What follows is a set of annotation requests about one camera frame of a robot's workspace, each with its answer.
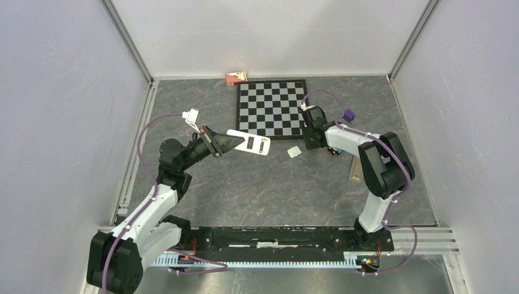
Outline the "red white remote control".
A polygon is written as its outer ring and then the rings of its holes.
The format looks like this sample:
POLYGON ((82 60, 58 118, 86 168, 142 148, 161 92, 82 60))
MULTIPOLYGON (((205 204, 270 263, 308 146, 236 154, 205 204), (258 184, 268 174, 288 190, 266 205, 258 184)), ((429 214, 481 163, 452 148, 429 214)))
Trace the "red white remote control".
POLYGON ((244 139, 244 141, 237 145, 234 150, 262 156, 267 156, 269 154, 271 139, 268 137, 231 129, 227 130, 226 134, 244 139))

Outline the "beige remote control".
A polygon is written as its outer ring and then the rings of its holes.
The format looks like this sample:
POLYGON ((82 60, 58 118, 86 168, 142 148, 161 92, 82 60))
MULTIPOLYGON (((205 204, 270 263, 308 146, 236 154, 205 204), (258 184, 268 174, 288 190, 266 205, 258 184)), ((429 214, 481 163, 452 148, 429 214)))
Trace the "beige remote control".
POLYGON ((363 181, 363 178, 364 178, 364 174, 362 171, 361 161, 360 161, 359 157, 354 156, 352 163, 351 163, 351 168, 349 171, 348 179, 351 182, 360 184, 363 181))

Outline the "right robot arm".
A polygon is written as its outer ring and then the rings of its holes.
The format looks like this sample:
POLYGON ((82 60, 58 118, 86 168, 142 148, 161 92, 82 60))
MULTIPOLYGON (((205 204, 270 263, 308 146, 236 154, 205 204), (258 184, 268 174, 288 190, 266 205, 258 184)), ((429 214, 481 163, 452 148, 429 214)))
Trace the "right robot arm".
POLYGON ((330 122, 318 106, 303 106, 301 113, 304 120, 301 129, 308 150, 343 151, 360 160, 368 198, 355 220, 353 240, 359 249, 371 249, 387 231, 390 210, 415 176, 398 135, 372 134, 338 121, 330 122))

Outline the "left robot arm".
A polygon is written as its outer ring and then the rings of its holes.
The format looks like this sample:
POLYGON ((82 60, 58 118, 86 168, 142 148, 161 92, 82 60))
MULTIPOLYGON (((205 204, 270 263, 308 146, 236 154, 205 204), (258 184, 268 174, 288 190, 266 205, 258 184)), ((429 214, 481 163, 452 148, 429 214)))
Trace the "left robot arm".
POLYGON ((169 138, 159 148, 154 185, 138 207, 110 232, 91 239, 86 282, 105 292, 134 293, 145 270, 171 247, 192 243, 190 222, 166 213, 186 194, 192 176, 186 171, 207 156, 221 157, 245 142, 207 126, 187 145, 169 138))

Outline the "white remote battery cover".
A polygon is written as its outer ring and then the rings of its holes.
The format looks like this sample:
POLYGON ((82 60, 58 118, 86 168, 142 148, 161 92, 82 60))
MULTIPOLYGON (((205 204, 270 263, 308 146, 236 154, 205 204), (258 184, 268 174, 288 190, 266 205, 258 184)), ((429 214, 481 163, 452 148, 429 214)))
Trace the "white remote battery cover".
POLYGON ((288 149, 287 153, 290 158, 295 158, 295 157, 299 156, 300 154, 302 154, 302 151, 298 146, 294 146, 294 147, 288 149))

